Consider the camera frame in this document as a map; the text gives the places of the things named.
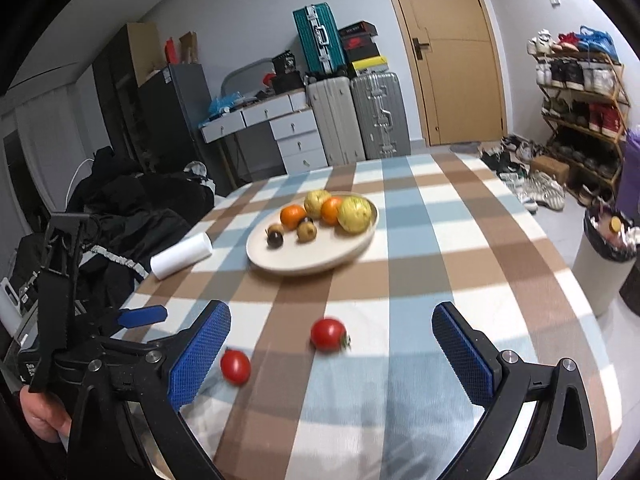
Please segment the person's left hand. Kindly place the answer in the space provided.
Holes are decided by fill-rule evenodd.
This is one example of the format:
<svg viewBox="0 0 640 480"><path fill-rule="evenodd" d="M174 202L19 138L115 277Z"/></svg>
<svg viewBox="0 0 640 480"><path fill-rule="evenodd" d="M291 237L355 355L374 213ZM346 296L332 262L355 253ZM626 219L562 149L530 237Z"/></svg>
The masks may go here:
<svg viewBox="0 0 640 480"><path fill-rule="evenodd" d="M72 419L55 396L30 392L24 386L20 391L20 404L27 425L41 440L56 443L70 436Z"/></svg>

